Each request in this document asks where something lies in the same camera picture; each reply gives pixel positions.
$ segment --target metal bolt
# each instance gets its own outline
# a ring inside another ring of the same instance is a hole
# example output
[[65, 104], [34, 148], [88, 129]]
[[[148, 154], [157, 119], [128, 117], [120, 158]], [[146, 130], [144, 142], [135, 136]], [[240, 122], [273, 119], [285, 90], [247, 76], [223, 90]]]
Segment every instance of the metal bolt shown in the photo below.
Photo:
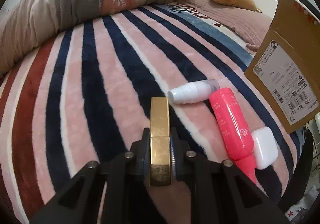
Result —
[[87, 163], [88, 168], [93, 169], [96, 168], [98, 166], [98, 162], [96, 161], [90, 161]]
[[194, 151], [187, 151], [186, 156], [188, 156], [189, 158], [193, 158], [196, 156], [196, 153]]
[[127, 159], [131, 159], [134, 156], [134, 153], [129, 151], [124, 154], [124, 157]]
[[233, 162], [231, 160], [224, 160], [223, 165], [225, 167], [231, 167], [231, 166], [233, 166]]

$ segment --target dark red stripe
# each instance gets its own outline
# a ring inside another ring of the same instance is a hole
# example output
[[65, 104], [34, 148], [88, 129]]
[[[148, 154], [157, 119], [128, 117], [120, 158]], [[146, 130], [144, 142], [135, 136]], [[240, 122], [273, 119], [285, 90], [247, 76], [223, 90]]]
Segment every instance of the dark red stripe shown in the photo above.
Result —
[[[7, 103], [7, 99], [10, 93], [10, 89], [12, 87], [13, 81], [19, 71], [21, 63], [16, 64], [13, 69], [11, 70], [9, 77], [7, 79], [7, 82], [4, 86], [1, 99], [0, 99], [0, 127], [2, 122], [2, 117], [4, 113], [5, 104]], [[4, 185], [3, 177], [2, 177], [2, 170], [0, 165], [0, 196], [2, 197], [4, 203], [7, 205], [7, 207], [13, 212], [11, 200], [9, 198], [9, 195], [7, 193], [7, 190]]]
[[12, 127], [12, 162], [24, 211], [31, 219], [44, 206], [32, 146], [33, 110], [54, 38], [39, 49], [23, 84]]

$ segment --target bed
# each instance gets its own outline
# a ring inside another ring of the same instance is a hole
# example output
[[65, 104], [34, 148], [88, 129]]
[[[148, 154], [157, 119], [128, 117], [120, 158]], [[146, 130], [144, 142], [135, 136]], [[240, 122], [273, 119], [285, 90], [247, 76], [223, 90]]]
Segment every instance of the bed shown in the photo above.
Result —
[[[234, 91], [250, 131], [272, 129], [279, 158], [256, 177], [278, 203], [299, 160], [303, 132], [286, 133], [244, 76], [253, 57], [247, 44], [178, 0], [86, 21], [28, 53], [0, 87], [0, 196], [7, 207], [28, 223], [88, 161], [111, 160], [141, 138], [152, 96], [207, 78]], [[170, 122], [192, 150], [216, 162], [228, 158], [207, 101], [170, 105]], [[173, 187], [140, 187], [141, 207], [131, 223], [144, 220], [142, 209], [153, 212], [155, 223], [189, 223], [188, 189]]]

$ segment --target pink bottle cap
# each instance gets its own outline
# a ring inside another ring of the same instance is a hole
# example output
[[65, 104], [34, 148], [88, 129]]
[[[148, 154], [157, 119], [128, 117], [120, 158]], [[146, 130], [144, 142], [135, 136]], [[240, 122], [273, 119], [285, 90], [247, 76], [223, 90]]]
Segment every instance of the pink bottle cap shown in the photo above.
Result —
[[254, 184], [257, 183], [256, 175], [254, 172], [254, 169], [256, 167], [256, 161], [253, 154], [235, 161], [235, 164], [246, 176], [249, 177], [249, 179]]

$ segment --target pink bottle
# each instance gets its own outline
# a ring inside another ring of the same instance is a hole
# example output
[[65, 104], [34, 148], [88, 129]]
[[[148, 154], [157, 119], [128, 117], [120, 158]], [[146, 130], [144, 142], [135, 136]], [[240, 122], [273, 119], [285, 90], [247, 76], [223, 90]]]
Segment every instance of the pink bottle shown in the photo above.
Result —
[[254, 142], [234, 93], [227, 87], [222, 88], [212, 93], [209, 100], [229, 157], [256, 183]]

